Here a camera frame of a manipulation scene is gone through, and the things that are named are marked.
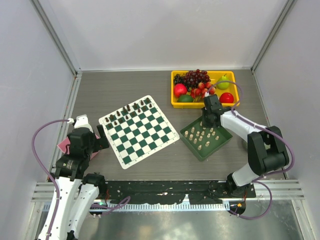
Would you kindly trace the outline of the green white chess board mat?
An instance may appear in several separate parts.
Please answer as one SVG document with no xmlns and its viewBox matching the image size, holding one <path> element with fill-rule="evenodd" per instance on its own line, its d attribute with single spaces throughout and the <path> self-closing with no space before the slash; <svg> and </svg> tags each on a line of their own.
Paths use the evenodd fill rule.
<svg viewBox="0 0 320 240">
<path fill-rule="evenodd" d="M 180 139 L 150 95 L 102 116 L 98 122 L 124 170 Z"/>
</svg>

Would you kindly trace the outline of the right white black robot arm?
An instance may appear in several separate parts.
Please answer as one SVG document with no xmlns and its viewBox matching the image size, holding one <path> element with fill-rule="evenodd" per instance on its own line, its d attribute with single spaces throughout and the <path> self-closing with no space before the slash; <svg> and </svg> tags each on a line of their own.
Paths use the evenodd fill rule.
<svg viewBox="0 0 320 240">
<path fill-rule="evenodd" d="M 223 127 L 247 143 L 247 163 L 227 176 L 226 192 L 232 197 L 242 194 L 254 180 L 290 162 L 278 127 L 266 127 L 243 117 L 234 108 L 222 106 L 215 94 L 204 98 L 202 125 L 206 128 Z"/>
</svg>

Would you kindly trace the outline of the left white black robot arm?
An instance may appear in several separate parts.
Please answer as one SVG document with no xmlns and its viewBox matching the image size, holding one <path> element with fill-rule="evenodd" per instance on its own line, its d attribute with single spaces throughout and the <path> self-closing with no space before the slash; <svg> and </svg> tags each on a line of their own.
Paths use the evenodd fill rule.
<svg viewBox="0 0 320 240">
<path fill-rule="evenodd" d="M 98 173 L 85 174 L 91 156 L 108 148 L 105 137 L 97 138 L 91 125 L 75 124 L 68 134 L 70 144 L 57 161 L 52 177 L 54 193 L 40 240 L 76 240 L 85 217 L 95 199 L 107 193 L 105 177 Z"/>
</svg>

